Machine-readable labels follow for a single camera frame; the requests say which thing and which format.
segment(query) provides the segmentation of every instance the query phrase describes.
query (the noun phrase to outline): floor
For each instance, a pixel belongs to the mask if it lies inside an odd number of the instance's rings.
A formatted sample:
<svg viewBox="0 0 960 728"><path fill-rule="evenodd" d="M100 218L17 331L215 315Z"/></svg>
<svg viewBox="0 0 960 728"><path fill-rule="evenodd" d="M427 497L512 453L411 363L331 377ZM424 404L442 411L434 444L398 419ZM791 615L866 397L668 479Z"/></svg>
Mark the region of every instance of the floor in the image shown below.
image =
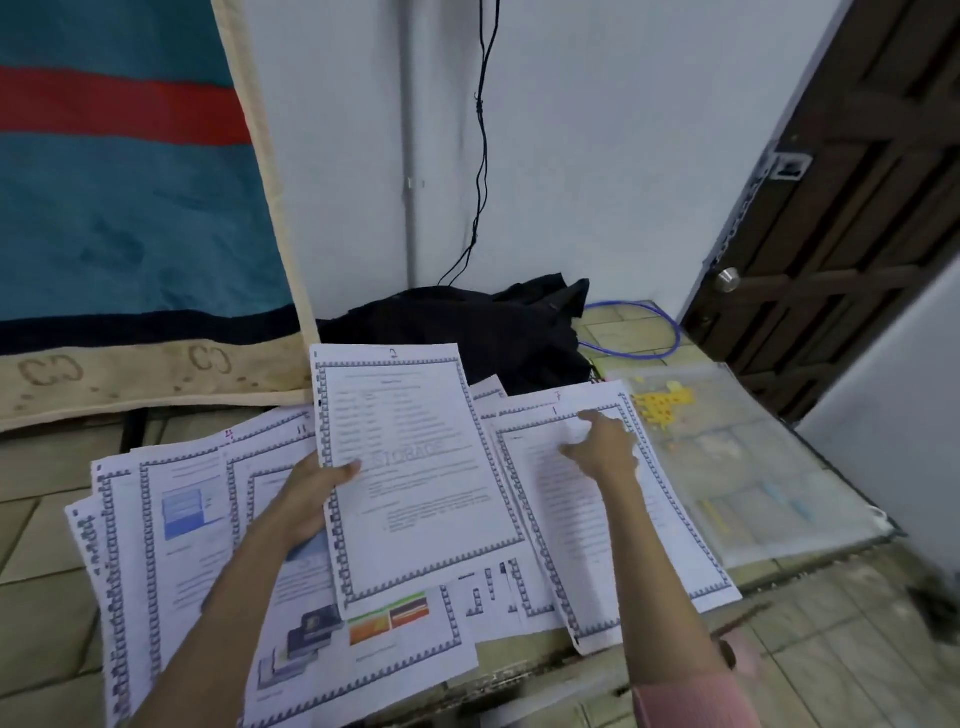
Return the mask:
<svg viewBox="0 0 960 728"><path fill-rule="evenodd" d="M629 306L591 310L576 328L625 352L673 343L668 324ZM708 360L685 342L667 364L697 361ZM203 437L255 411L170 414L149 422L147 444ZM116 453L120 435L119 419L107 417L0 438L0 725L104 725L99 616L62 508L89 493L90 461ZM960 728L960 647L935 644L905 597L923 573L906 549L887 546L758 597L775 602L746 630L765 674L743 685L763 724ZM526 723L627 726L629 712L629 699L600 695Z"/></svg>

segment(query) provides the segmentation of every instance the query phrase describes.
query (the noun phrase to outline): hand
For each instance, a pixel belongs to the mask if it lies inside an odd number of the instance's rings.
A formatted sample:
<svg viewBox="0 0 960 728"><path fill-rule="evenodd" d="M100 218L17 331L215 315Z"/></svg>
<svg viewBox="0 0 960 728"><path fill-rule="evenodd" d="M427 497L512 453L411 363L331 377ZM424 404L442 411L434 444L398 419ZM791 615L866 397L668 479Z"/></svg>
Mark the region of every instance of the hand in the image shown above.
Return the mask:
<svg viewBox="0 0 960 728"><path fill-rule="evenodd" d="M270 526L284 553L316 536L324 527L324 503L333 489L360 472L360 461L340 468L323 468L316 452L304 457L290 472L273 502L257 519Z"/></svg>
<svg viewBox="0 0 960 728"><path fill-rule="evenodd" d="M577 417L590 423L589 435L582 443L561 445L560 452L598 484L622 480L624 476L636 483L636 436L627 432L619 420L611 420L592 409L580 412Z"/></svg>

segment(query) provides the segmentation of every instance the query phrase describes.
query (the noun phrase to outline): forearm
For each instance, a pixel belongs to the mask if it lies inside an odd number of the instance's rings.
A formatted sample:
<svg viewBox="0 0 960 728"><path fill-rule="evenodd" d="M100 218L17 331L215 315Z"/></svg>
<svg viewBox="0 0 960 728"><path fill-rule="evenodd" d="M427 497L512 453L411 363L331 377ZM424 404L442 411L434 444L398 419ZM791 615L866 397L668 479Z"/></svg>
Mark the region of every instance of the forearm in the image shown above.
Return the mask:
<svg viewBox="0 0 960 728"><path fill-rule="evenodd" d="M726 670L674 570L632 473L598 481L607 507L624 651L635 685Z"/></svg>
<svg viewBox="0 0 960 728"><path fill-rule="evenodd" d="M253 524L131 728L235 728L260 629L286 556L272 526Z"/></svg>

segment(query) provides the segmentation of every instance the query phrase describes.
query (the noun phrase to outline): red stripe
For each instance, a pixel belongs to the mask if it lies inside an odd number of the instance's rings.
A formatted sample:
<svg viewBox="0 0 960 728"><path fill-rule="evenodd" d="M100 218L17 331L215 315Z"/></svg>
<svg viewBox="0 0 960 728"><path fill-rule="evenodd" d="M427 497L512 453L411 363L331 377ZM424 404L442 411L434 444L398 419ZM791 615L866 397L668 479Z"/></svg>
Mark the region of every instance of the red stripe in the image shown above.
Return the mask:
<svg viewBox="0 0 960 728"><path fill-rule="evenodd" d="M0 132L130 136L170 144L250 144L232 88L0 67Z"/></svg>

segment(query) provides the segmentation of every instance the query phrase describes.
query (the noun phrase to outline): white wall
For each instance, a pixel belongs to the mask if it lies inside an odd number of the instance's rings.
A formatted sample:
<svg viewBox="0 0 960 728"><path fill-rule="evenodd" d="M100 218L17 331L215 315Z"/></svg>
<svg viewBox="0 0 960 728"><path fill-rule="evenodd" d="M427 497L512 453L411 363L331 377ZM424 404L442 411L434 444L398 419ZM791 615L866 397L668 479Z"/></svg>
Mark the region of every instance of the white wall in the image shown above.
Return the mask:
<svg viewBox="0 0 960 728"><path fill-rule="evenodd" d="M489 205L458 285L544 273L678 314L841 0L506 0ZM318 316L406 287L399 12L410 13L417 285L468 242L474 0L246 0ZM493 1L487 0L488 34Z"/></svg>
<svg viewBox="0 0 960 728"><path fill-rule="evenodd" d="M960 573L958 311L960 258L798 427L923 555L952 573Z"/></svg>
<svg viewBox="0 0 960 728"><path fill-rule="evenodd" d="M407 287L395 0L246 0L314 315Z"/></svg>
<svg viewBox="0 0 960 728"><path fill-rule="evenodd" d="M419 284L468 240L475 2L420 0ZM560 270L678 314L839 0L504 2L487 77L490 202L458 284ZM485 19L492 29L493 2Z"/></svg>

